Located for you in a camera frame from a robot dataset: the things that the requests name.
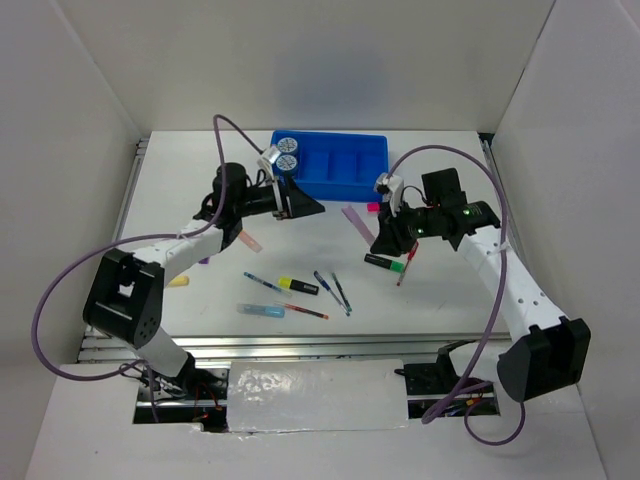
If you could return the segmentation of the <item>lilac highlighter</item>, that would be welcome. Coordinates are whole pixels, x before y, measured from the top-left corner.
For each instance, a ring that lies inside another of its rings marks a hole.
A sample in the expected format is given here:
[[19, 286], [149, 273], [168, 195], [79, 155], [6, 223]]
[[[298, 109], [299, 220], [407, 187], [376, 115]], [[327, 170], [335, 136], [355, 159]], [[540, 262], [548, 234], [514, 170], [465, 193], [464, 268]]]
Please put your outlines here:
[[375, 236], [364, 223], [358, 212], [352, 206], [344, 207], [341, 211], [347, 220], [356, 228], [367, 245], [372, 246], [375, 241]]

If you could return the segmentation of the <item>orange cap peach highlighter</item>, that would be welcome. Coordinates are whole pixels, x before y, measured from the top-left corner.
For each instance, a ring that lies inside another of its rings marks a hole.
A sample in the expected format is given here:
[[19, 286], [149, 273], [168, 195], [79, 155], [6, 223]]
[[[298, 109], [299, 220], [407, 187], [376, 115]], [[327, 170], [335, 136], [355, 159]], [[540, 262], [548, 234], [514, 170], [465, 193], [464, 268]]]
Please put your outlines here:
[[238, 239], [255, 253], [260, 253], [263, 250], [263, 247], [245, 230], [239, 233]]

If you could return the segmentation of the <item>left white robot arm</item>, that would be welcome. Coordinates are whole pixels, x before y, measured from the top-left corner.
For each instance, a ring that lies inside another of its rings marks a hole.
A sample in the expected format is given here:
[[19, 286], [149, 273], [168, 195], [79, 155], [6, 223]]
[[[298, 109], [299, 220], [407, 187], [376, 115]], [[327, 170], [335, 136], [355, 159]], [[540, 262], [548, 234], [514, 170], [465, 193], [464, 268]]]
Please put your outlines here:
[[218, 168], [212, 191], [179, 233], [125, 252], [112, 248], [101, 258], [83, 309], [83, 320], [124, 342], [162, 375], [163, 389], [176, 399], [196, 390], [193, 357], [161, 328], [165, 287], [201, 260], [228, 248], [242, 219], [269, 213], [278, 220], [321, 214], [325, 207], [286, 177], [250, 185], [245, 167]]

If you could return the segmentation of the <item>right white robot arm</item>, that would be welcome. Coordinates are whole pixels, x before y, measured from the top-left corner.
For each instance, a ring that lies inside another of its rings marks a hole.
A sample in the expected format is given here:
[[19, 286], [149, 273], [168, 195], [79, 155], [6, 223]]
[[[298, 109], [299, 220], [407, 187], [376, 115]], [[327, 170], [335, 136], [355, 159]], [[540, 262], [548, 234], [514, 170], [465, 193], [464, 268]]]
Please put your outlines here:
[[491, 207], [468, 202], [456, 169], [425, 174], [422, 181], [426, 204], [412, 208], [403, 199], [399, 176], [378, 177], [374, 189], [383, 201], [372, 253], [399, 257], [420, 238], [449, 242], [485, 287], [502, 295], [499, 313], [513, 344], [499, 355], [497, 376], [509, 397], [525, 402], [577, 383], [591, 340], [586, 322], [569, 319], [539, 288], [502, 239], [501, 222]]

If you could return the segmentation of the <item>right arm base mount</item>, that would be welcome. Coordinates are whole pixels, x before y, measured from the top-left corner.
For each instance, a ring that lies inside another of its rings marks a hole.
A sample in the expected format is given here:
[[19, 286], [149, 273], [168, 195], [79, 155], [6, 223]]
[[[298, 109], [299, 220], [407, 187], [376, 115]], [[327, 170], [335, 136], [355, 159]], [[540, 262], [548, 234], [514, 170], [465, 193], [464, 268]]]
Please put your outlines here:
[[[422, 417], [426, 411], [444, 398], [459, 380], [450, 353], [455, 347], [466, 346], [470, 341], [458, 341], [441, 347], [436, 359], [427, 363], [404, 364], [394, 373], [404, 379], [410, 419]], [[472, 416], [497, 415], [499, 406], [492, 386], [478, 391], [459, 394], [440, 414], [441, 417], [462, 418], [469, 409]]]

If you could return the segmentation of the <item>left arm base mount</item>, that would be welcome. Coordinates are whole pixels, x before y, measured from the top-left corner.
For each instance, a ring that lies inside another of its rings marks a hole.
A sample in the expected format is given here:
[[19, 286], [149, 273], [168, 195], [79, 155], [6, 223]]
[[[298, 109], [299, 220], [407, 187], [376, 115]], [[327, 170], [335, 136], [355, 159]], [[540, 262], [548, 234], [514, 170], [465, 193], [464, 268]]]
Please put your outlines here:
[[179, 386], [175, 379], [157, 373], [150, 382], [146, 368], [134, 367], [123, 373], [138, 384], [133, 423], [193, 423], [205, 432], [226, 432], [229, 373], [228, 368], [205, 369], [194, 384]]

